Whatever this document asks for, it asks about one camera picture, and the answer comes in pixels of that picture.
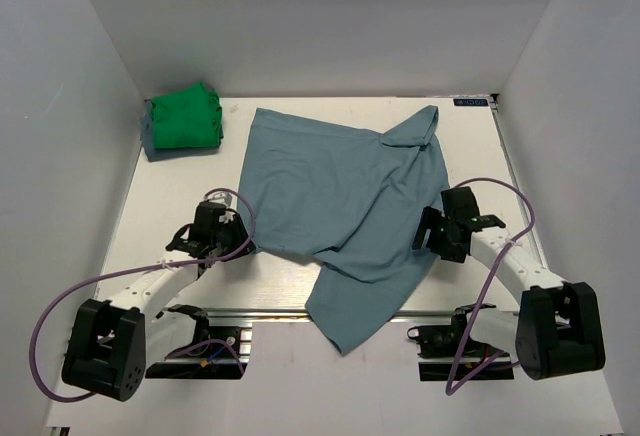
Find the blue-grey t-shirt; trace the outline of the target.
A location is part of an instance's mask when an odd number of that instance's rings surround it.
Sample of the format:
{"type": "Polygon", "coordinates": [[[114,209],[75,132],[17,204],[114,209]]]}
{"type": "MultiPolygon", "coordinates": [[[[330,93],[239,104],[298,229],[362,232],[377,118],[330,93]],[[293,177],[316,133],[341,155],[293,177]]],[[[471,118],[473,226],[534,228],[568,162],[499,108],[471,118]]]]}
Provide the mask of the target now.
{"type": "Polygon", "coordinates": [[[422,210],[439,207],[448,173],[426,106],[378,133],[255,113],[240,176],[240,212],[258,249],[321,269],[305,307],[341,354],[405,304],[435,255],[414,249],[422,210]]]}

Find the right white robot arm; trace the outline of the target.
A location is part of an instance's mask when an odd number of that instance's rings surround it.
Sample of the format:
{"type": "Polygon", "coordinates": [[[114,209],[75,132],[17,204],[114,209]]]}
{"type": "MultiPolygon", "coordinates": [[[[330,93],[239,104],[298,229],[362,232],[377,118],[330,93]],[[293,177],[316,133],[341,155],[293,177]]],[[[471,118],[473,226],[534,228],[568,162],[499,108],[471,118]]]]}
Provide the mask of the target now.
{"type": "Polygon", "coordinates": [[[424,359],[509,356],[533,380],[597,371],[606,356],[597,296],[571,283],[517,244],[505,223],[481,214],[468,187],[445,190],[443,207],[426,207],[414,237],[443,261],[472,258],[488,268],[519,305],[515,314],[487,302],[454,310],[449,324],[416,326],[407,336],[424,359]]]}

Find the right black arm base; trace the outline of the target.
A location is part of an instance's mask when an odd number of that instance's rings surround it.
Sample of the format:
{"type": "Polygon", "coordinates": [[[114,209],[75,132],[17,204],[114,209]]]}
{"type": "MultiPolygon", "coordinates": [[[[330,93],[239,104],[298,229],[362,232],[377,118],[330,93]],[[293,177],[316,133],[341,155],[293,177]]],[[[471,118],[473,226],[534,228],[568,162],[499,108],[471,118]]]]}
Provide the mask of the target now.
{"type": "MultiPolygon", "coordinates": [[[[471,305],[462,306],[453,312],[449,323],[419,325],[407,330],[407,339],[418,346],[418,372],[421,382],[445,382],[448,379],[453,358],[467,326],[466,317],[471,311],[471,305]]],[[[469,338],[454,381],[459,381],[497,353],[496,348],[469,338]]],[[[473,381],[513,379],[514,366],[508,353],[497,358],[472,378],[473,381]]]]}

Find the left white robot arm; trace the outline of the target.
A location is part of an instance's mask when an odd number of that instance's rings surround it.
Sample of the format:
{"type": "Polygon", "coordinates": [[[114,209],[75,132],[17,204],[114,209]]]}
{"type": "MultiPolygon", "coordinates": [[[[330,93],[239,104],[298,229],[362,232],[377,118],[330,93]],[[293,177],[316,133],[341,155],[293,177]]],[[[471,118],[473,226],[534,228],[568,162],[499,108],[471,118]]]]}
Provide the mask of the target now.
{"type": "Polygon", "coordinates": [[[130,399],[147,370],[211,346],[203,309],[176,302],[214,264],[251,254],[256,223],[238,211],[205,200],[182,226],[159,262],[134,282],[77,310],[61,378],[64,383],[118,401],[130,399]]]}

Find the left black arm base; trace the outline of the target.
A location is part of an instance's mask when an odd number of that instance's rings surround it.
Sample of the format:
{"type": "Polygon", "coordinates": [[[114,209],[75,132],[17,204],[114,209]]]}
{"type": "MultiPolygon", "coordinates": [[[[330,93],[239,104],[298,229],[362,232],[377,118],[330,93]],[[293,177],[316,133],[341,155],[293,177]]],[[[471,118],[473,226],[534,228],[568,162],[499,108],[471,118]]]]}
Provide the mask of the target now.
{"type": "Polygon", "coordinates": [[[214,316],[192,305],[174,305],[157,315],[176,322],[179,345],[148,363],[148,379],[240,380],[249,362],[251,326],[242,319],[214,316]]]}

